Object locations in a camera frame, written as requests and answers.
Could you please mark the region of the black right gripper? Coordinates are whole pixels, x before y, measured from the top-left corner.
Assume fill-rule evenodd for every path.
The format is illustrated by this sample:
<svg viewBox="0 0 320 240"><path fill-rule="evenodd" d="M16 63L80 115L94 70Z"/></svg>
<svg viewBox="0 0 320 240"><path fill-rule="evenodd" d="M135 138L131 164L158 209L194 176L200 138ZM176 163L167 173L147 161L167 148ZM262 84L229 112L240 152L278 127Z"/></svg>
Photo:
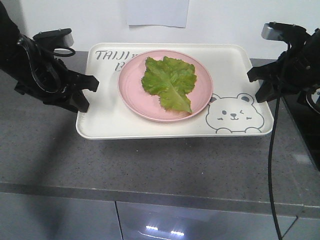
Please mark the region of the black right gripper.
<svg viewBox="0 0 320 240"><path fill-rule="evenodd" d="M252 67L247 72L250 82L263 80L255 94L258 103L320 84L320 30L317 28L312 35L307 33L304 38L284 42L287 50L276 61Z"/></svg>

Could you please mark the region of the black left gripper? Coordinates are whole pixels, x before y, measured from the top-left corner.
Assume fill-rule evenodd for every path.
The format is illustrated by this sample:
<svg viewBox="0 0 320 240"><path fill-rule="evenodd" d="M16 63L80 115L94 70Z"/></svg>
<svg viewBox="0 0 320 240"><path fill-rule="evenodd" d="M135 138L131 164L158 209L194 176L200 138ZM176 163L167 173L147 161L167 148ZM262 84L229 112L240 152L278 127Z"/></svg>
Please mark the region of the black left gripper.
<svg viewBox="0 0 320 240"><path fill-rule="evenodd" d="M89 102L81 90L96 92L99 81L93 75L84 75L69 70L61 57L75 55L72 47L45 47L29 37L19 37L16 47L21 58L22 74L14 90L29 95L45 104L63 103L63 108L73 113L86 113Z"/></svg>

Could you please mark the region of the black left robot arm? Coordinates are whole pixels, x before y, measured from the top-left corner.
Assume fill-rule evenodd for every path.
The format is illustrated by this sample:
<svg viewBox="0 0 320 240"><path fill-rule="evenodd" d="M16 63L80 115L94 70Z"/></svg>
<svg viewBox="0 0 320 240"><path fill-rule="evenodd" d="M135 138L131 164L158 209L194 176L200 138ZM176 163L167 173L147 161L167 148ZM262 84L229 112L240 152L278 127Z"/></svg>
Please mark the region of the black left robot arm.
<svg viewBox="0 0 320 240"><path fill-rule="evenodd" d="M17 81L15 91L45 105L85 113L90 104L83 90L96 92L99 81L66 67L61 58L75 55L73 43L70 28L27 37L10 19L5 6L0 6L0 68Z"/></svg>

